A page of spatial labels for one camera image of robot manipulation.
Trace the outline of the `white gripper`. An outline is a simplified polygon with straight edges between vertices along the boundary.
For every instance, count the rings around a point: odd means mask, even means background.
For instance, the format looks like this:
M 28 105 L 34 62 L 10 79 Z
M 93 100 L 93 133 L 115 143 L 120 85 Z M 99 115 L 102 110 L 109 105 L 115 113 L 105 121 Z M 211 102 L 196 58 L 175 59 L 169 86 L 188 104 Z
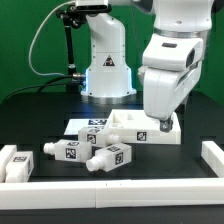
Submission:
M 202 55 L 201 38 L 152 35 L 143 53 L 139 74 L 143 82 L 144 111 L 147 116 L 161 120 L 162 132 L 172 130 L 173 121 L 168 118 L 199 81 Z

